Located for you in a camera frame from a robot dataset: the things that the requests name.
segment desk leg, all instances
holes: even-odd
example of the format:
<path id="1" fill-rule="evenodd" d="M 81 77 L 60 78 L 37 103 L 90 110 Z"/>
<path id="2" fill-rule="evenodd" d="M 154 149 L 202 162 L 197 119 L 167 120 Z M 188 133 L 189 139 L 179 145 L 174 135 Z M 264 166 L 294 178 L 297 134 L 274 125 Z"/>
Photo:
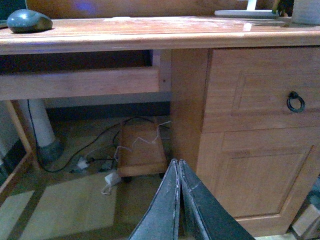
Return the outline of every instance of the desk leg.
<path id="1" fill-rule="evenodd" d="M 33 166 L 36 169 L 40 169 L 40 166 L 37 162 L 35 137 L 29 127 L 28 120 L 25 118 L 23 112 L 20 109 L 19 102 L 17 100 L 7 100 L 5 101 L 5 103 L 26 153 L 33 156 Z"/>
<path id="2" fill-rule="evenodd" d="M 29 129 L 27 120 L 20 110 L 18 101 L 7 100 L 5 103 L 13 124 L 25 148 L 26 154 L 6 179 L 6 181 L 2 184 L 2 186 L 0 186 L 0 206 L 7 199 L 19 180 L 23 177 L 31 163 L 35 169 L 40 169 L 37 162 L 35 139 Z"/>

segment desk top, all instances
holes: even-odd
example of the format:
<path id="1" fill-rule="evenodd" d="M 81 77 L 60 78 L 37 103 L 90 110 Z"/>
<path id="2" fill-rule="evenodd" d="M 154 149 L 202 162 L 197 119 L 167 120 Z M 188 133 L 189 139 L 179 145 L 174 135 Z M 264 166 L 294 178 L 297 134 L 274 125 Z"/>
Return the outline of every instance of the desk top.
<path id="1" fill-rule="evenodd" d="M 13 34 L 0 29 L 0 55 L 143 49 L 320 45 L 320 26 L 290 18 L 207 16 L 53 20 L 53 29 Z"/>

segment desk drawer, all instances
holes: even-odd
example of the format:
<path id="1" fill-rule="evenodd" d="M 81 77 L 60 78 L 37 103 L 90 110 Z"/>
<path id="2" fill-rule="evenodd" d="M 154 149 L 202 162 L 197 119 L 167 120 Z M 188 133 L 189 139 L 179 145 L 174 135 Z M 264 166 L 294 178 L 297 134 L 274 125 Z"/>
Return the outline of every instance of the desk drawer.
<path id="1" fill-rule="evenodd" d="M 319 76 L 319 47 L 213 50 L 202 131 L 320 126 Z M 300 113 L 287 107 L 292 91 Z"/>

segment wooden desk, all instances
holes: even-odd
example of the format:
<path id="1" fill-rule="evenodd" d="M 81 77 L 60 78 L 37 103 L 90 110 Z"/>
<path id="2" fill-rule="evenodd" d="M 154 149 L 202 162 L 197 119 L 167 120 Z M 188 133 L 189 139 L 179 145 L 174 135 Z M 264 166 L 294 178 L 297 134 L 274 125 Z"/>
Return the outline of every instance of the wooden desk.
<path id="1" fill-rule="evenodd" d="M 16 100 L 167 91 L 162 78 L 169 78 L 175 158 L 186 159 L 253 235 L 281 234 L 288 229 L 320 172 L 316 80 L 320 26 L 291 24 L 289 18 L 199 16 L 54 20 L 53 27 L 23 35 L 1 29 L 0 54 L 164 51 L 158 51 L 152 67 L 2 72 L 0 100 L 7 102 L 27 155 L 0 188 L 1 202 L 35 158 L 34 141 Z M 289 74 L 286 69 L 295 71 Z M 298 78 L 301 72 L 308 77 Z M 278 73 L 292 77 L 290 89 L 282 92 L 277 87 Z M 248 88 L 246 79 L 251 84 Z M 263 93 L 269 80 L 277 94 L 263 95 L 274 107 L 266 113 L 255 105 L 260 99 L 255 94 Z M 284 102 L 279 108 L 276 102 L 286 100 L 286 91 L 294 88 L 301 89 L 310 106 L 299 117 L 286 112 Z M 294 141 L 289 147 L 282 144 L 290 139 Z M 295 154 L 295 164 L 289 164 L 289 154 Z M 246 182 L 237 185 L 241 179 Z M 240 206 L 233 204 L 234 198 Z"/>

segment cabinet door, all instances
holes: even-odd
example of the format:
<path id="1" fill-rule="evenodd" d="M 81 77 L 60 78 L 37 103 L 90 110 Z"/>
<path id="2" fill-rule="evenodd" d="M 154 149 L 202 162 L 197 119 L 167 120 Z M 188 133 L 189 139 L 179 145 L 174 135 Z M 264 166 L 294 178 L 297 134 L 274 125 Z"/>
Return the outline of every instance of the cabinet door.
<path id="1" fill-rule="evenodd" d="M 287 107 L 291 91 L 303 112 Z M 202 132 L 311 126 L 320 126 L 320 47 L 212 51 Z"/>
<path id="2" fill-rule="evenodd" d="M 320 127 L 203 133 L 197 175 L 253 236 L 284 234 L 320 172 Z"/>

